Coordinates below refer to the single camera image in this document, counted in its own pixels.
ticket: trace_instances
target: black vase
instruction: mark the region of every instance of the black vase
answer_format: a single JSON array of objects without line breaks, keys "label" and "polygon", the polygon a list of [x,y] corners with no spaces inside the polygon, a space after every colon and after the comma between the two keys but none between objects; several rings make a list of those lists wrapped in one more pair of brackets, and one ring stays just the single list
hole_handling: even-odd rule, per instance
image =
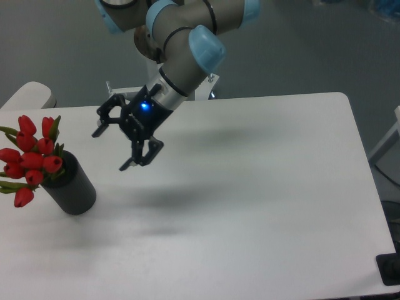
[{"label": "black vase", "polygon": [[85,213],[96,201],[96,190],[72,153],[62,152],[62,166],[64,175],[41,186],[67,214]]}]

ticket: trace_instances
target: light blue joint cap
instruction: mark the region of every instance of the light blue joint cap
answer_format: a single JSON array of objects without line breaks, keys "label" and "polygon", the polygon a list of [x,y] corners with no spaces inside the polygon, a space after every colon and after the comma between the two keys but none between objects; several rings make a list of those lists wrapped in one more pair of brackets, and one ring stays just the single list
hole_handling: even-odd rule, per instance
[{"label": "light blue joint cap", "polygon": [[101,5],[100,0],[94,0],[94,3],[96,3],[97,8],[99,9],[102,19],[103,19],[104,23],[106,23],[108,31],[111,34],[123,33],[121,28],[119,28],[117,26],[117,24],[114,23],[113,19],[111,19],[109,14],[104,9],[103,5]]},{"label": "light blue joint cap", "polygon": [[151,37],[153,37],[153,24],[158,16],[158,14],[168,5],[177,5],[171,0],[159,0],[154,3],[147,12],[146,15],[146,26],[149,29]]},{"label": "light blue joint cap", "polygon": [[199,25],[189,33],[193,57],[206,73],[213,73],[226,56],[226,48],[210,30]]},{"label": "light blue joint cap", "polygon": [[255,20],[260,15],[260,0],[244,0],[243,20],[240,27]]}]

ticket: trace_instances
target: red tulip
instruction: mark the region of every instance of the red tulip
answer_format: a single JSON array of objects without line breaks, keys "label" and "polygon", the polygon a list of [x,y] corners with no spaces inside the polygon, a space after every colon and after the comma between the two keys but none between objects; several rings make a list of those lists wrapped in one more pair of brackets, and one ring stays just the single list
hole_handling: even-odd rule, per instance
[{"label": "red tulip", "polygon": [[50,155],[54,150],[54,143],[48,137],[44,137],[37,142],[39,152],[44,155]]},{"label": "red tulip", "polygon": [[4,148],[0,150],[0,160],[5,163],[16,163],[20,153],[14,149]]},{"label": "red tulip", "polygon": [[22,187],[15,193],[14,206],[21,208],[33,200],[34,194],[28,187]]},{"label": "red tulip", "polygon": [[9,162],[4,167],[4,172],[6,175],[13,179],[19,179],[24,177],[25,170],[17,162]]},{"label": "red tulip", "polygon": [[29,117],[25,115],[19,117],[18,124],[19,128],[21,128],[21,131],[25,132],[26,134],[33,136],[36,133],[36,126]]},{"label": "red tulip", "polygon": [[43,174],[38,170],[30,170],[25,174],[26,182],[31,186],[37,186],[43,181]]},{"label": "red tulip", "polygon": [[19,131],[17,133],[17,145],[22,151],[29,152],[36,145],[36,140],[28,133]]},{"label": "red tulip", "polygon": [[18,159],[19,165],[25,169],[41,169],[43,167],[42,154],[28,152],[21,155]]},{"label": "red tulip", "polygon": [[50,127],[53,125],[54,119],[52,117],[44,117],[42,121],[42,133],[45,138],[49,137]]},{"label": "red tulip", "polygon": [[63,165],[63,160],[58,156],[48,156],[44,158],[43,168],[48,173],[55,173],[60,170]]}]

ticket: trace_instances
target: tulip bouquet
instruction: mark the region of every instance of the tulip bouquet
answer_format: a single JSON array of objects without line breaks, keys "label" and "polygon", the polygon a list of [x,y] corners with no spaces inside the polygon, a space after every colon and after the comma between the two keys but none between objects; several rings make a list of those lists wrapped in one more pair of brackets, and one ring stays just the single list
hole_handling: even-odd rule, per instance
[{"label": "tulip bouquet", "polygon": [[4,172],[0,177],[21,179],[24,182],[0,181],[0,193],[15,193],[14,205],[21,208],[33,200],[33,192],[43,182],[56,180],[65,173],[63,168],[64,145],[56,143],[59,134],[58,125],[61,116],[56,119],[44,117],[42,120],[43,138],[36,139],[36,126],[27,116],[18,118],[19,131],[10,127],[1,127],[6,137],[18,147],[0,149],[0,160],[4,161]]}]

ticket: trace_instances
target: white table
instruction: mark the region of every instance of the white table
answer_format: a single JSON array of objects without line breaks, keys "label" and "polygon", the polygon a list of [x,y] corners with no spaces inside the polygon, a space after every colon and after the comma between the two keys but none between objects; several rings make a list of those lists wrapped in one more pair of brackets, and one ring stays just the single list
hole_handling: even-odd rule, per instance
[{"label": "white table", "polygon": [[[43,191],[0,195],[0,298],[288,300],[393,293],[375,256],[394,247],[347,97],[185,102],[156,131],[153,163],[96,107],[62,115],[59,140],[97,189],[82,216]],[[3,147],[9,143],[0,137]]]}]

